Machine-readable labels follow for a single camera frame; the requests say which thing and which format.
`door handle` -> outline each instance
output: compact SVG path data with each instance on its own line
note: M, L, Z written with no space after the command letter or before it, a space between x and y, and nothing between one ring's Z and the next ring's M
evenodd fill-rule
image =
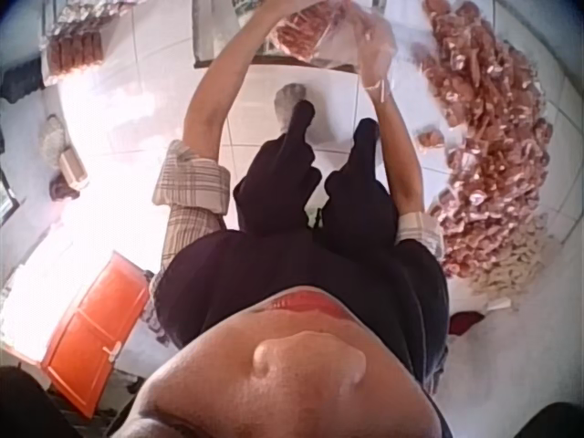
M121 351L121 342L116 342L116 344L113 346L113 350L110 351L107 347L103 347L102 348L106 353L108 353L108 360L109 363L113 363L116 361L116 359L118 358L118 356L120 355L120 351Z

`foot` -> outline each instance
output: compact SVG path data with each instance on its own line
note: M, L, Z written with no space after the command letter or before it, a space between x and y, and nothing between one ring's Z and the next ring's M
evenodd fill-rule
M276 93L274 107L282 132L288 131L294 107L306 98L307 88L301 84L288 84Z

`man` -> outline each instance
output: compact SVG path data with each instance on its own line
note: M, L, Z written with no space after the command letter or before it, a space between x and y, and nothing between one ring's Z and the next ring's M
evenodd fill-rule
M326 181L322 226L309 229L304 210L321 179L305 143L314 108L292 85L276 99L287 132L235 187L241 231L224 229L224 121L269 31L317 2L265 0L194 93L154 194L172 209L151 289L182 350L145 382L118 437L450 436L423 389L444 354L443 243L388 87L382 20L350 6L379 127L360 123ZM391 196L375 179L380 135Z

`plaid shirt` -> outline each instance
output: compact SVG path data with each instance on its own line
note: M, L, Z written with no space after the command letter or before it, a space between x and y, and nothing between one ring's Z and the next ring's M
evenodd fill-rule
M154 189L155 205L169 205L171 214L164 238L161 271L151 282L153 293L166 267L186 246L204 235L225 229L229 207L230 174L213 160L197 158L181 141L174 141L166 155ZM397 242L414 239L436 258L443 257L443 234L438 222L426 213L400 217Z

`shirt cuff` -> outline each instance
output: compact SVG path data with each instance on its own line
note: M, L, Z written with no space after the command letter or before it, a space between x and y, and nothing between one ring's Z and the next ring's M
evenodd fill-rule
M197 157L182 141L174 141L162 165L152 202L203 208L225 215L229 209L230 180L225 167Z
M407 239L420 242L438 260L444 257L442 227L436 219L426 213L408 213L400 216L396 244Z

